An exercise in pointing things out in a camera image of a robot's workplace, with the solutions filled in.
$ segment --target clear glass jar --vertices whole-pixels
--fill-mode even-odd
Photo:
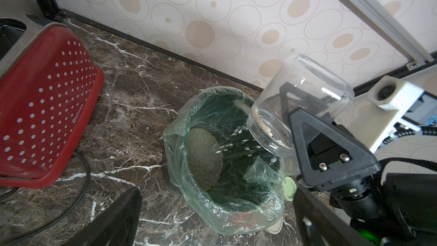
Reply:
[[[251,107],[247,126],[259,144],[285,161],[285,174],[300,173],[288,115],[302,107],[332,122],[352,104],[352,87],[302,54],[289,57]],[[318,132],[304,129],[309,142]]]

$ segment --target camera lens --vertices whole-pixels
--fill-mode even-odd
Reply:
[[[390,97],[396,90],[396,85],[386,85],[378,92],[378,100],[382,101]]]

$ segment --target dark marble surface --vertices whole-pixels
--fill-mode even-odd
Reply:
[[[260,231],[224,236],[212,232],[162,177],[162,131],[186,101],[216,85],[236,87],[255,99],[259,91],[79,21],[64,23],[105,74],[101,95],[76,149],[90,164],[91,182],[84,199],[67,217],[16,245],[62,244],[131,186],[137,186],[143,196],[137,246],[301,245],[292,203],[285,204],[284,225],[277,235]],[[84,175],[82,163],[72,158],[52,186],[19,189],[2,201],[0,238],[56,218],[81,191]],[[326,202],[327,194],[319,197]]]

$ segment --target green light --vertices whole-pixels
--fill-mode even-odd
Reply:
[[[376,235],[372,234],[371,232],[369,232],[368,230],[361,229],[361,230],[358,230],[358,233],[360,233],[360,235],[362,235],[368,241],[370,241],[376,245],[379,245],[381,243],[381,239],[379,237],[377,237]]]

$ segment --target plastic bag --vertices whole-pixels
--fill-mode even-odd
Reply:
[[[202,220],[224,235],[265,229],[284,213],[283,163],[261,148],[246,126],[253,103],[236,88],[208,88],[191,98],[163,133],[171,182]],[[209,131],[223,150],[220,179],[208,192],[199,188],[188,167],[191,128]],[[240,139],[241,145],[229,145]]]

